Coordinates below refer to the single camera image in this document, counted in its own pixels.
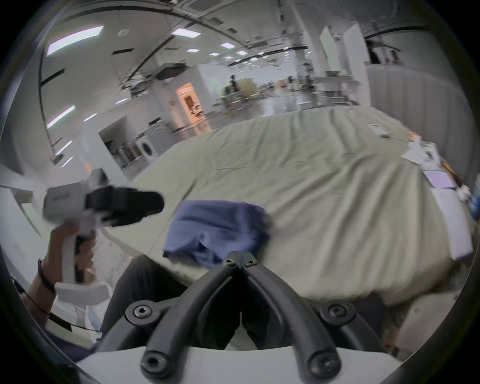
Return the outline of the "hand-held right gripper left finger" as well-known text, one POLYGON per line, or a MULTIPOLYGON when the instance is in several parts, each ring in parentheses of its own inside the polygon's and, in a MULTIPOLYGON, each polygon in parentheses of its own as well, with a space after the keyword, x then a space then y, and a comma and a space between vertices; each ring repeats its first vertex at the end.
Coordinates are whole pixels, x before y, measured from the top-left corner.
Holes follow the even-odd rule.
POLYGON ((115 285, 98 352, 126 351, 144 341, 142 375, 148 380, 173 378, 198 316, 238 269, 234 260, 227 260, 186 288, 165 268, 138 256, 115 285))

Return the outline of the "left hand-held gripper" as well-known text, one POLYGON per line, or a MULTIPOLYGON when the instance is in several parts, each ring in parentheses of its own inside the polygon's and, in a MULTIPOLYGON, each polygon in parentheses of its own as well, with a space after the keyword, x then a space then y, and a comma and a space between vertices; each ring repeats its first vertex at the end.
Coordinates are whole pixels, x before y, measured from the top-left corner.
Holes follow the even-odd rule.
POLYGON ((109 179, 101 169, 94 169, 82 181, 52 187, 44 197, 43 216, 55 225, 71 223, 77 234, 66 237, 61 246, 61 281, 55 283, 58 295, 110 295, 105 282, 85 282, 85 273, 75 265, 78 247, 91 239, 91 234, 102 227, 122 227, 141 222, 147 216, 161 213, 165 207, 163 196, 156 191, 113 189, 112 217, 107 211, 96 211, 89 202, 90 194, 109 186, 109 179))

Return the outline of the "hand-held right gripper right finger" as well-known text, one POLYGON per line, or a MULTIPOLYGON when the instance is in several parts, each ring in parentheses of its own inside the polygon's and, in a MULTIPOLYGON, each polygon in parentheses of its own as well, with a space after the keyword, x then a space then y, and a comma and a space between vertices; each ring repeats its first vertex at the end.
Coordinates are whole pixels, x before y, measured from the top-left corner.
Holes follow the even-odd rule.
POLYGON ((375 330, 350 302, 305 300, 251 253, 240 253, 240 270, 277 317, 279 341, 290 340, 302 380, 330 380, 340 373, 338 337, 354 351, 387 353, 375 330))

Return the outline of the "person's left hand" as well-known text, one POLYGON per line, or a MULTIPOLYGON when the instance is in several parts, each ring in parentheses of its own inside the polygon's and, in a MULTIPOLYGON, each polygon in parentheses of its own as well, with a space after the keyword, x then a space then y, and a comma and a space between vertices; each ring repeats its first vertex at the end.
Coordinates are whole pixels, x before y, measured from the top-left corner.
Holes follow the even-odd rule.
MULTIPOLYGON (((42 261, 42 270, 46 279, 55 285, 63 281, 62 274, 62 247, 66 239, 76 237, 79 227, 73 223, 63 223, 54 228, 50 233, 48 252, 42 261)), ((94 232, 90 235, 90 240, 83 242, 78 252, 75 254, 75 266, 79 270, 85 271, 93 266, 93 248, 96 245, 96 235, 94 232)))

